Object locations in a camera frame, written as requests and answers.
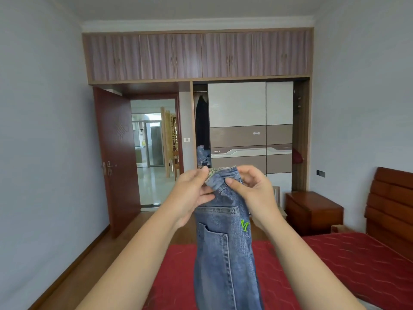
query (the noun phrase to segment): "wooden headboard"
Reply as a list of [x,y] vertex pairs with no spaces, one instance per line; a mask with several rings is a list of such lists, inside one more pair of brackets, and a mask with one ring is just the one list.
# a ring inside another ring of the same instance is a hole
[[367,234],[413,261],[413,173],[377,168],[364,217]]

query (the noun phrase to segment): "blue denim jeans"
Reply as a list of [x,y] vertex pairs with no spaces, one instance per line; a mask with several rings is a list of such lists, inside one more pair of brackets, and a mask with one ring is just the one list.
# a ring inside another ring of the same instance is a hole
[[225,184],[226,177],[242,182],[235,166],[210,173],[205,183],[214,190],[215,199],[194,212],[197,306],[199,310],[262,310],[250,215],[244,199]]

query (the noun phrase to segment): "baseboard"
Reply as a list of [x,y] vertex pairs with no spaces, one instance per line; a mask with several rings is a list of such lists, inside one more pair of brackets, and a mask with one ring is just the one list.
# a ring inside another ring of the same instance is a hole
[[49,298],[70,273],[82,262],[82,260],[92,251],[99,241],[109,232],[110,226],[106,227],[102,233],[76,258],[75,261],[53,282],[52,285],[31,305],[28,310],[37,310]]

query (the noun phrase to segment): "wooden floor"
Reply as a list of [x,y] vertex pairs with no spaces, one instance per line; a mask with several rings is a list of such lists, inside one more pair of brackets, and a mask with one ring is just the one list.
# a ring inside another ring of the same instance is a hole
[[[74,310],[152,214],[140,213],[117,239],[107,233],[39,309]],[[178,229],[171,244],[196,243],[195,226],[192,216],[184,227]],[[267,240],[264,232],[253,222],[251,233],[253,240]]]

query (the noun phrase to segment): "green embroidered letter m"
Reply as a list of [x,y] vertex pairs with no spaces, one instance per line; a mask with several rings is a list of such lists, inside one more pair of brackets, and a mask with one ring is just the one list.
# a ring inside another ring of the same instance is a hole
[[241,220],[241,226],[242,226],[242,229],[243,229],[244,231],[247,231],[248,225],[249,225],[248,222],[245,222],[244,220]]

